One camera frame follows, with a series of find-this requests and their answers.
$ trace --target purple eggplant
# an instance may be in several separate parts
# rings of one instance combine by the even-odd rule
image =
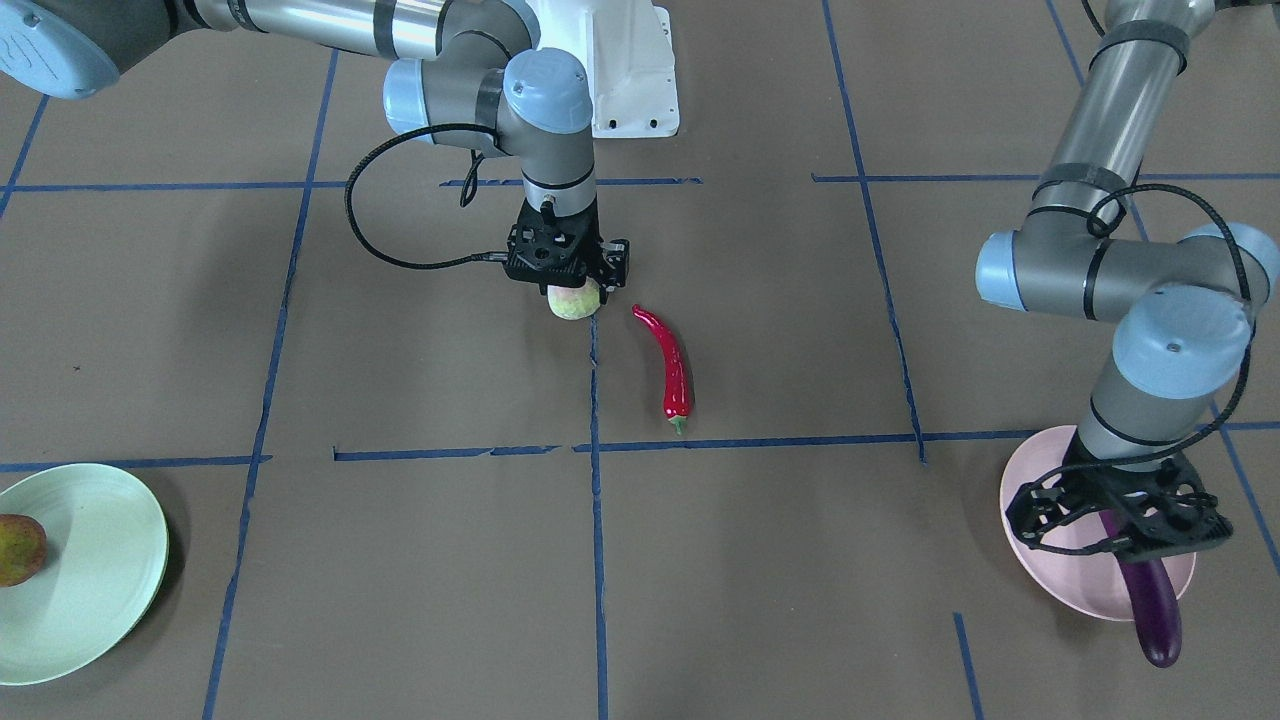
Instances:
[[[1098,515],[1107,536],[1120,533],[1121,523],[1110,510]],[[1174,594],[1174,584],[1169,582],[1165,564],[1160,560],[1116,562],[1133,605],[1138,644],[1148,662],[1156,667],[1169,667],[1178,662],[1183,651],[1183,619],[1178,612],[1178,596]]]

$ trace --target light blue joint cap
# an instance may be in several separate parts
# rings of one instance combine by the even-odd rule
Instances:
[[[530,47],[538,47],[538,44],[543,40],[543,28],[538,24],[538,13],[529,6],[525,0],[502,0],[508,8],[520,15],[520,19],[525,20],[525,27],[529,29]]]
[[[1014,231],[997,232],[982,245],[974,282],[978,284],[978,295],[987,302],[1027,311],[1023,293],[1018,291],[1018,274],[1014,272]]]
[[[1270,283],[1267,287],[1267,301],[1270,301],[1271,296],[1275,295],[1276,279],[1280,278],[1280,247],[1276,247],[1275,241],[1267,233],[1253,225],[1226,223],[1226,227],[1231,228],[1231,234],[1235,236],[1235,245],[1252,255],[1258,261],[1258,265],[1262,265],[1262,272],[1266,273],[1267,282]],[[1210,223],[1187,233],[1187,237],[1183,240],[1203,236],[1222,237],[1222,231]]]
[[[28,0],[0,0],[0,70],[64,100],[83,100],[120,81],[105,50]]]
[[[511,109],[539,129],[573,135],[591,124],[586,68],[557,47],[525,50],[512,58],[502,90]]]
[[[1166,286],[1134,302],[1111,354],[1134,387],[1167,400],[1203,397],[1240,366],[1252,328],[1244,305],[1197,286]]]
[[[430,124],[426,118],[426,95],[422,92],[422,60],[392,63],[383,82],[383,110],[387,113],[387,124],[397,133]],[[430,135],[417,140],[435,145]]]

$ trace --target plate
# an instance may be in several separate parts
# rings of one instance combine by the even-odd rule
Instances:
[[[0,514],[45,527],[49,559],[0,588],[0,685],[60,678],[99,659],[155,600],[169,557],[151,491],[108,465],[63,465],[0,493]]]
[[[1103,620],[1133,621],[1129,591],[1116,559],[1110,553],[1075,557],[1032,550],[1014,537],[1005,518],[1005,507],[1023,483],[1029,483],[1062,464],[1066,446],[1075,434],[1075,425],[1060,425],[1041,430],[1018,446],[1005,465],[1000,482],[1000,521],[1005,538],[1012,546],[1018,561],[1051,596],[1085,615]],[[1106,537],[1097,512],[1085,515],[1070,525],[1057,528],[1044,536],[1044,542],[1060,547],[1084,547]],[[1196,571],[1196,553],[1164,559],[1165,571],[1178,597],[1183,597]]]

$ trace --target red chili pepper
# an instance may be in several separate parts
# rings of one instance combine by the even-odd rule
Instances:
[[[676,342],[676,334],[671,332],[671,328],[653,313],[639,305],[632,305],[631,314],[649,328],[653,337],[658,338],[658,345],[662,346],[662,355],[667,361],[667,392],[663,396],[662,410],[667,415],[667,421],[676,425],[676,434],[682,436],[691,404],[689,377],[685,374],[685,357],[680,354],[680,343]]]

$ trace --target white mounting plate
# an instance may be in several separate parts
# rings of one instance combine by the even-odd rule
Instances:
[[[680,128],[671,14],[652,0],[529,0],[540,47],[572,53],[591,86],[595,137],[671,137]]]

